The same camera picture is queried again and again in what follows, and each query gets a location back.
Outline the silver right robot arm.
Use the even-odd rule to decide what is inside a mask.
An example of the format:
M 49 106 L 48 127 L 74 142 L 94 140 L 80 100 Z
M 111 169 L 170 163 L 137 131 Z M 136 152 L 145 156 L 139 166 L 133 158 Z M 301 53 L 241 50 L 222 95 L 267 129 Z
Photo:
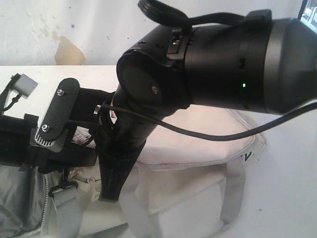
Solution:
M 249 137 L 317 107 L 317 35 L 296 18 L 273 19 L 268 9 L 243 20 L 177 33 L 158 26 L 116 65 L 118 88 L 97 108 L 95 136 L 101 201 L 116 202 L 157 125 L 209 141 Z M 214 136 L 163 121 L 190 105 L 278 115 L 234 135 Z

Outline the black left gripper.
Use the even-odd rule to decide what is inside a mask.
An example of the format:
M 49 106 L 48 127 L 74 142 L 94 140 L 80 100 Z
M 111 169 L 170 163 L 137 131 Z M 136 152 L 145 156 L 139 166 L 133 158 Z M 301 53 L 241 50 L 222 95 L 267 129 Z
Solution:
M 41 148 L 35 143 L 38 116 L 24 118 L 0 117 L 0 164 L 20 171 L 37 168 L 42 174 L 75 167 L 93 166 L 97 160 L 94 149 L 69 143 L 60 152 Z

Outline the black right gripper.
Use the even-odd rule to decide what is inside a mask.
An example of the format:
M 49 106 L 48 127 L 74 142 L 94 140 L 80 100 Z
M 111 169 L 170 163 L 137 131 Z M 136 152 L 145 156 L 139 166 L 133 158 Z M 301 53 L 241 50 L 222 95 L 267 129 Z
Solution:
M 163 116 L 160 89 L 149 86 L 128 92 L 121 86 L 99 112 L 97 137 L 101 175 L 99 201 L 115 203 L 150 134 Z

